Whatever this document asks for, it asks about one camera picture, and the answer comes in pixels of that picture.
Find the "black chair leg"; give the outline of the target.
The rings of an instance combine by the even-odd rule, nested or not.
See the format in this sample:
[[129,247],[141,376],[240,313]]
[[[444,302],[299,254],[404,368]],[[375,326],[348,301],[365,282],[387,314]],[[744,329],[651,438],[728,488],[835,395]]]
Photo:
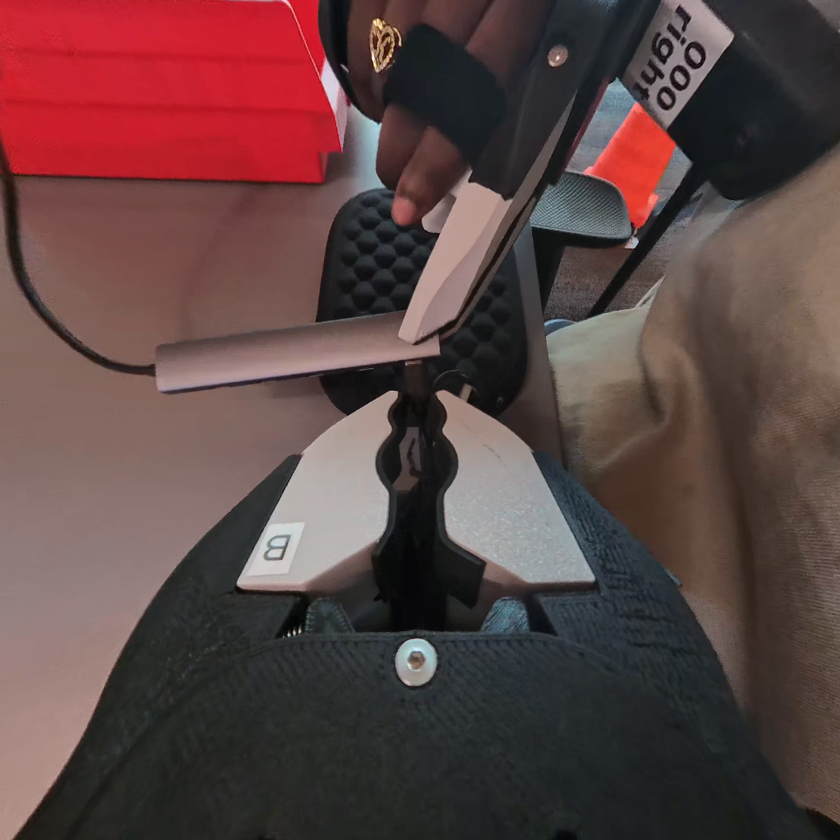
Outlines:
[[692,164],[664,207],[646,227],[644,235],[639,239],[633,253],[625,259],[615,276],[609,281],[602,294],[587,312],[586,319],[600,316],[609,309],[659,240],[665,236],[686,207],[692,204],[694,196],[702,189],[706,180],[707,168],[699,163]]

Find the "person's right hand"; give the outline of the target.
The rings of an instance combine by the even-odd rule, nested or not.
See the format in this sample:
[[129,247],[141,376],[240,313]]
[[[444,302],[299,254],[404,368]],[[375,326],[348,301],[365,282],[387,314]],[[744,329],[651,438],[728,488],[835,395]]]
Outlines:
[[402,226],[430,212],[499,129],[550,16],[545,1],[352,1],[340,65],[381,126],[376,171]]

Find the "grey mesh chair seat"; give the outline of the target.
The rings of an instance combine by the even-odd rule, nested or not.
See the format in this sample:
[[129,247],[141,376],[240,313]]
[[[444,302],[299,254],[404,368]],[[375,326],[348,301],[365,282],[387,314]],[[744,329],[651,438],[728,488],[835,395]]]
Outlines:
[[552,245],[589,249],[623,245],[634,236],[620,190],[602,178],[573,171],[546,187],[530,227]]

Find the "beige pants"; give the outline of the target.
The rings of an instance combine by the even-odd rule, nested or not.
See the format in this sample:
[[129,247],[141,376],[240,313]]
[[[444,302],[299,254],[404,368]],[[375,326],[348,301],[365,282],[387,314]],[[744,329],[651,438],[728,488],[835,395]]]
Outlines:
[[547,338],[570,472],[677,579],[784,788],[839,814],[839,152],[709,190],[634,307]]

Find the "orange cone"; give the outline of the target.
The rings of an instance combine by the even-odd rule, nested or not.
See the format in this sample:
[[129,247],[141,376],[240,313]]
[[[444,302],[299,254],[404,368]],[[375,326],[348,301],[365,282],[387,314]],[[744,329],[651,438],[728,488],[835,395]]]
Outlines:
[[634,229],[641,229],[655,210],[655,188],[676,150],[676,143],[636,103],[586,175],[612,183],[623,195]]

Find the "red box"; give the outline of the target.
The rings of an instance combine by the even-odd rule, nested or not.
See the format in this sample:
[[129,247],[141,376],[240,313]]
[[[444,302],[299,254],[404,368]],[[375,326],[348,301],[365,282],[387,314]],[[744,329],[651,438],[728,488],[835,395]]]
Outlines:
[[348,102],[317,2],[2,1],[15,174],[320,184]]

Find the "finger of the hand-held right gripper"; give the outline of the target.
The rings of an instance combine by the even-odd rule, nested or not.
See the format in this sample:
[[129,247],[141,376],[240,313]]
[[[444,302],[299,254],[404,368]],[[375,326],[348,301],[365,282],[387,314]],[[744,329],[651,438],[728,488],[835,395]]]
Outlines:
[[497,262],[504,259],[507,236],[521,228],[527,198],[523,190],[506,199],[483,185],[462,181],[455,196],[441,202],[429,217],[440,220],[445,208],[448,215],[398,332],[406,343],[443,339],[460,329]]
[[536,186],[528,197],[503,199],[481,185],[462,185],[443,226],[453,232],[444,250],[445,266],[439,271],[439,336],[456,332],[476,308],[478,298],[489,285],[529,221],[544,193]]

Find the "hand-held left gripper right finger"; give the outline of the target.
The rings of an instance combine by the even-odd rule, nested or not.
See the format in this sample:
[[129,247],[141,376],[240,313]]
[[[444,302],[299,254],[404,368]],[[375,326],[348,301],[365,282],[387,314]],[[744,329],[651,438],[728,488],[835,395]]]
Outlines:
[[451,392],[429,406],[434,577],[446,625],[481,625],[505,597],[595,592],[595,574],[532,449]]

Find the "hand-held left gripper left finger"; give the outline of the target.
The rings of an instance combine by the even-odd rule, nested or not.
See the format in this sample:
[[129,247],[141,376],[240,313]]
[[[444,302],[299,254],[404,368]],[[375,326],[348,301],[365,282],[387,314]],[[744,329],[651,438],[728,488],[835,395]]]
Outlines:
[[304,450],[238,576],[239,591],[330,599],[353,625],[403,617],[415,499],[396,485],[410,406],[387,392]]

